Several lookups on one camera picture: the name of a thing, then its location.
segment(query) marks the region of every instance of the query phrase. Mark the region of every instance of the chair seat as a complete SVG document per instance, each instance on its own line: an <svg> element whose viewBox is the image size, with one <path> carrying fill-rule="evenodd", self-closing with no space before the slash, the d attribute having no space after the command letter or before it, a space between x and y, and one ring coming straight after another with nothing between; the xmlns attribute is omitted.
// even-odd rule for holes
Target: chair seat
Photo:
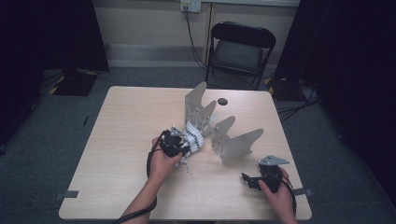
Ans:
<svg viewBox="0 0 396 224"><path fill-rule="evenodd" d="M220 40L212 65L233 68L252 74L257 74L262 65L262 49Z"/></svg>

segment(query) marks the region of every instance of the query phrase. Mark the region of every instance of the wall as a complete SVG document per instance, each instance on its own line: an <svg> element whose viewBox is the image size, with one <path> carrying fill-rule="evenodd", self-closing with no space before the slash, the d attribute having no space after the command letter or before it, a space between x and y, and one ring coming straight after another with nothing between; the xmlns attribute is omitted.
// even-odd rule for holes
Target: wall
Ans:
<svg viewBox="0 0 396 224"><path fill-rule="evenodd" d="M105 44L182 46L191 44L186 18L179 1L93 0ZM202 3L201 13L189 13L194 45L205 48L208 22L238 21L259 25L276 36L269 64L277 64L296 7L266 7ZM209 19L209 9L215 14Z"/></svg>

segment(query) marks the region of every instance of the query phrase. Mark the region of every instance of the electrical outlet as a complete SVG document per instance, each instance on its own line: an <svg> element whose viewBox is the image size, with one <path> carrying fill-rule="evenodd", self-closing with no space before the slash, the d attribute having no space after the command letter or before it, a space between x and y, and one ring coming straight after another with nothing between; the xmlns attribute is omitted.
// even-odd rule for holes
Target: electrical outlet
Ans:
<svg viewBox="0 0 396 224"><path fill-rule="evenodd" d="M201 1L180 0L180 11L201 12Z"/></svg>

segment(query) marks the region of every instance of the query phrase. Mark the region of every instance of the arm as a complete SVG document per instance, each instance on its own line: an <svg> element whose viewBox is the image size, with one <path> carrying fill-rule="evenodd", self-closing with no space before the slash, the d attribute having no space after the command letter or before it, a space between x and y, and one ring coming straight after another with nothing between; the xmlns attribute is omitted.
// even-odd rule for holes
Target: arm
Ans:
<svg viewBox="0 0 396 224"><path fill-rule="evenodd" d="M288 173L283 168L282 170L283 176L289 178ZM277 193L271 192L268 186L264 183L264 181L259 180L260 188L262 188L262 192L268 200L268 203L273 208L277 217L279 218L282 224L296 224L298 223L296 217L293 213L292 208L292 200L291 195L288 190L288 187L285 184L281 183Z"/></svg>
<svg viewBox="0 0 396 224"><path fill-rule="evenodd" d="M154 145L156 141L157 138L153 139L152 144ZM152 156L148 180L131 204L129 204L129 206L126 208L125 212L122 214L123 216L149 207L154 202L155 197L160 190L165 178L171 173L175 165L181 160L181 153L173 158L169 158L165 155L165 153L163 153L160 146L157 146L155 149L159 150L155 151ZM146 213L143 216L130 219L123 223L132 224L148 222L149 213Z"/></svg>

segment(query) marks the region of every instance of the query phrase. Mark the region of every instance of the wooden tabletop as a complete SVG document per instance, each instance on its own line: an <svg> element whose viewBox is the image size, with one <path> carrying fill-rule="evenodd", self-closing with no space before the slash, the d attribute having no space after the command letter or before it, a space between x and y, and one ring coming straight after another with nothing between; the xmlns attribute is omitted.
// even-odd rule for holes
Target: wooden tabletop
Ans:
<svg viewBox="0 0 396 224"><path fill-rule="evenodd" d="M64 219L117 219L147 180L146 161L151 140L175 125L184 130L185 95L191 89L112 87L107 94L65 198ZM150 219L159 220L268 220L275 219L261 191L249 189L241 173L260 176L258 160L274 155L290 161L281 165L295 189L302 187L271 95L266 91L206 90L202 104L225 98L216 105L215 124L230 116L236 121L233 138L256 129L263 135L253 151L222 164L210 144L171 173L158 193ZM297 218L311 218L305 195L296 197Z"/></svg>

